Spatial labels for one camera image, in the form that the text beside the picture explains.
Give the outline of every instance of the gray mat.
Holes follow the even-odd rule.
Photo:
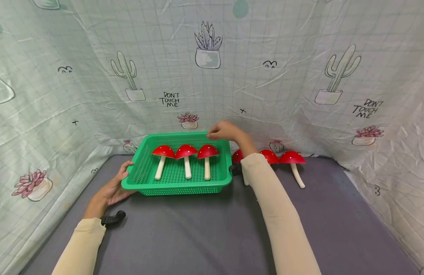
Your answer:
[[[131,156],[99,170],[21,274],[50,274],[88,200]],[[324,275],[416,275],[413,264],[333,160],[307,158],[301,190],[289,165],[276,173],[292,199]],[[121,226],[107,230],[94,274],[275,274],[261,210],[241,176],[220,194],[131,196]]]

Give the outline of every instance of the toy mushroom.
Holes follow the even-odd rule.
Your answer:
[[[219,155],[219,151],[210,144],[206,144],[198,151],[197,159],[204,159],[204,179],[211,180],[211,165],[209,157]]]
[[[243,159],[243,156],[242,156],[241,149],[238,149],[235,153],[233,153],[232,155],[233,164],[240,163],[242,159]]]
[[[301,176],[299,175],[299,172],[297,171],[296,167],[296,163],[305,163],[304,157],[302,157],[298,152],[287,151],[281,156],[281,158],[279,159],[279,163],[289,163],[291,165],[293,175],[296,179],[297,184],[300,188],[304,189],[304,182],[302,182]]]
[[[276,164],[279,162],[278,157],[275,155],[275,153],[273,153],[270,150],[262,150],[261,152],[259,152],[260,154],[263,154],[264,157],[266,158],[268,164]]]
[[[190,170],[189,156],[192,156],[197,153],[197,150],[191,145],[182,145],[178,148],[177,154],[175,154],[175,159],[185,159],[185,175],[186,179],[189,180],[192,178],[192,172]]]
[[[161,174],[163,172],[163,166],[166,157],[170,157],[173,159],[175,157],[175,154],[174,151],[172,151],[172,149],[168,145],[158,146],[157,148],[155,148],[155,150],[152,151],[152,154],[161,156],[160,162],[157,167],[156,176],[154,177],[154,179],[159,180],[161,179]]]

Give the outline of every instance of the black controller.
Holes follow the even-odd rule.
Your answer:
[[[102,225],[104,225],[106,228],[119,225],[126,216],[127,214],[121,210],[118,211],[115,215],[104,215],[102,217]]]

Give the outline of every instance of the fabric backdrop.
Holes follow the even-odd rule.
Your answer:
[[[0,0],[0,275],[109,156],[222,119],[337,160],[424,274],[424,0]]]

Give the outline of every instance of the pink flower drawing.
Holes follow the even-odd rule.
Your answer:
[[[357,130],[357,135],[355,135],[354,137],[382,137],[383,132],[384,131],[379,130],[377,126],[371,125],[369,127],[363,128],[362,130]]]
[[[18,188],[15,192],[13,192],[12,196],[22,195],[22,198],[27,197],[33,192],[33,188],[39,186],[41,182],[44,180],[47,171],[41,172],[39,169],[34,173],[29,173],[28,175],[23,175],[20,177],[19,182],[15,185]]]
[[[181,116],[177,116],[177,118],[180,120],[181,123],[183,122],[195,122],[198,119],[197,115],[194,115],[192,113],[183,113]]]

